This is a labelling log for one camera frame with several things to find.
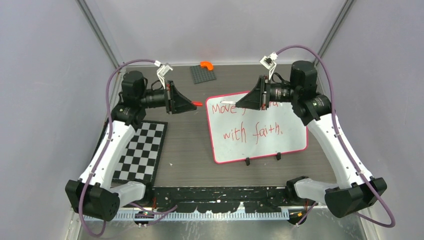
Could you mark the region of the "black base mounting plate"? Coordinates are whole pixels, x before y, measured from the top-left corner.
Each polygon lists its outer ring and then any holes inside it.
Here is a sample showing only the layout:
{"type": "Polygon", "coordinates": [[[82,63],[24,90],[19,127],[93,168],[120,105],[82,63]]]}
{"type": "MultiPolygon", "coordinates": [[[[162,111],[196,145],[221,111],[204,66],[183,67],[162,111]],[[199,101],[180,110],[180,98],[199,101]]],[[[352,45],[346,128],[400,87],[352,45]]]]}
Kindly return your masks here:
{"type": "Polygon", "coordinates": [[[284,186],[225,187],[154,187],[142,207],[164,212],[177,206],[177,213],[234,213],[241,207],[246,213],[277,213],[280,208],[295,207],[305,211],[314,201],[289,198],[284,186]]]}

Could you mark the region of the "orange curved plastic piece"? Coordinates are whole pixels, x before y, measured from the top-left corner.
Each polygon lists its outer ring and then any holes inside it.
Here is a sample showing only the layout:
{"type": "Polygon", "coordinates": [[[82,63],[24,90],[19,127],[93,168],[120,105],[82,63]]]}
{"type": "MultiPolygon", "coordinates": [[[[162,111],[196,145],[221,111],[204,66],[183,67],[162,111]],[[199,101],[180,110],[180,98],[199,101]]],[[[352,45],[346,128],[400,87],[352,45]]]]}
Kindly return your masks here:
{"type": "Polygon", "coordinates": [[[201,61],[199,65],[201,68],[207,69],[208,71],[214,70],[214,65],[209,61],[201,61]]]}

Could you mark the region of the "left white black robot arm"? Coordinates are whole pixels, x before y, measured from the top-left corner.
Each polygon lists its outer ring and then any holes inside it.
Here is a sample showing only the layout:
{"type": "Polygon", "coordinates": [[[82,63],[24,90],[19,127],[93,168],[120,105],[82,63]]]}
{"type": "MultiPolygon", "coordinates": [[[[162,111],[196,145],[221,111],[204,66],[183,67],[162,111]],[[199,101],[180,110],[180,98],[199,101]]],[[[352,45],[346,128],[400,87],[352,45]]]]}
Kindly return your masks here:
{"type": "Polygon", "coordinates": [[[152,184],[146,180],[129,180],[112,186],[115,168],[124,149],[146,116],[146,110],[164,108],[168,114],[190,112],[201,107],[181,94],[172,80],[153,89],[137,70],[123,75],[119,102],[111,110],[104,136],[91,162],[77,180],[69,180],[65,193],[72,209],[80,217],[111,221],[119,208],[136,202],[148,207],[153,202],[152,184]]]}

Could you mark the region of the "pink framed whiteboard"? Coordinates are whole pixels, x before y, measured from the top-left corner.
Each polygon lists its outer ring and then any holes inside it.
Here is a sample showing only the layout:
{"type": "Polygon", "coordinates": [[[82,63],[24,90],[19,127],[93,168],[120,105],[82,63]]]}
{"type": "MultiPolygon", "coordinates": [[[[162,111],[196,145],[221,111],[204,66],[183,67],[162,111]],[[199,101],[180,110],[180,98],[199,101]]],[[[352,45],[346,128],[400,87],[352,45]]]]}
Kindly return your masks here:
{"type": "Polygon", "coordinates": [[[246,92],[212,96],[205,109],[213,160],[217,164],[295,153],[309,144],[309,131],[289,102],[271,102],[267,110],[237,108],[246,92]]]}

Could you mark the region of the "grey studded baseplate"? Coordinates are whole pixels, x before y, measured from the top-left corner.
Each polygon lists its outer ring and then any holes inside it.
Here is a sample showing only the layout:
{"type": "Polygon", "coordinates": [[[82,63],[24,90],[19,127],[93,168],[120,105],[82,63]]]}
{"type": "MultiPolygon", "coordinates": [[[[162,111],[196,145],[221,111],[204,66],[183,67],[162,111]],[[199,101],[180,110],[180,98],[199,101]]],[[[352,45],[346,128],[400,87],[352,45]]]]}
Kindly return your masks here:
{"type": "Polygon", "coordinates": [[[217,79],[213,70],[209,71],[207,68],[201,67],[200,65],[190,66],[189,70],[194,84],[205,83],[217,79]]]}

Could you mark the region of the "red marker cap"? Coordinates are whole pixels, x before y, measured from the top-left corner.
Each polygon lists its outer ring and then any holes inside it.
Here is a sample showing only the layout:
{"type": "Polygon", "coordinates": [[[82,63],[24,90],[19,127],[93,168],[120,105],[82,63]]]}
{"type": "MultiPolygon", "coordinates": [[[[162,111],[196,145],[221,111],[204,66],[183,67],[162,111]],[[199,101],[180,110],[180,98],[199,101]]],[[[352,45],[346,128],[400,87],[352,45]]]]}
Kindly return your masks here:
{"type": "Polygon", "coordinates": [[[192,104],[195,105],[195,106],[197,106],[197,107],[202,107],[203,106],[203,103],[202,102],[199,102],[199,101],[193,101],[192,104]]]}

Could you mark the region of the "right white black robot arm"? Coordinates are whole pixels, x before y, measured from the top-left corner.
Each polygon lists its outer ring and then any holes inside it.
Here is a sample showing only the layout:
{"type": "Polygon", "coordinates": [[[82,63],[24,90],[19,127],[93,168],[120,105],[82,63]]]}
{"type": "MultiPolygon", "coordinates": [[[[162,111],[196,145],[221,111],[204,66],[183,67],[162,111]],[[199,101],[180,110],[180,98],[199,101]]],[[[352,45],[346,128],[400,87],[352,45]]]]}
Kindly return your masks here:
{"type": "Polygon", "coordinates": [[[294,114],[320,144],[334,172],[336,183],[300,176],[286,182],[285,198],[291,205],[304,199],[325,204],[337,218],[369,208],[387,189],[360,162],[333,115],[330,99],[317,91],[318,72],[312,62],[295,61],[289,80],[275,82],[261,75],[256,86],[235,103],[237,108],[267,110],[271,102],[290,103],[294,114]]]}

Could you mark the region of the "black white checkerboard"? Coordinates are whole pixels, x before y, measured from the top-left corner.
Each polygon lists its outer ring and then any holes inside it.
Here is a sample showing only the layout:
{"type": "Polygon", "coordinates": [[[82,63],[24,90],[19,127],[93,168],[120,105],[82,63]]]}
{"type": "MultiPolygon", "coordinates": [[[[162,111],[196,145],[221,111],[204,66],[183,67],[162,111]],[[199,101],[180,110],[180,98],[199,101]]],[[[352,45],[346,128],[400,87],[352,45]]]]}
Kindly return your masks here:
{"type": "Polygon", "coordinates": [[[93,157],[93,164],[100,162],[90,183],[154,183],[167,127],[168,123],[162,121],[142,121],[136,127],[113,121],[93,157]]]}

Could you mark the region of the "red capped white marker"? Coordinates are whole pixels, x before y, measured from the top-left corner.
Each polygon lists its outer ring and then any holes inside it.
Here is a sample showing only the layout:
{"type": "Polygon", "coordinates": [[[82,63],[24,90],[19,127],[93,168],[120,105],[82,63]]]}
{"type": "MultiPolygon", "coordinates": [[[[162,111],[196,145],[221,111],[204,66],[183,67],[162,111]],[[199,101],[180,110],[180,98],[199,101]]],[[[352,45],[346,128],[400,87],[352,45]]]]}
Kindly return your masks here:
{"type": "Polygon", "coordinates": [[[241,108],[241,106],[246,105],[247,103],[245,101],[229,101],[229,100],[222,100],[220,102],[221,104],[228,104],[228,105],[235,105],[241,108]]]}

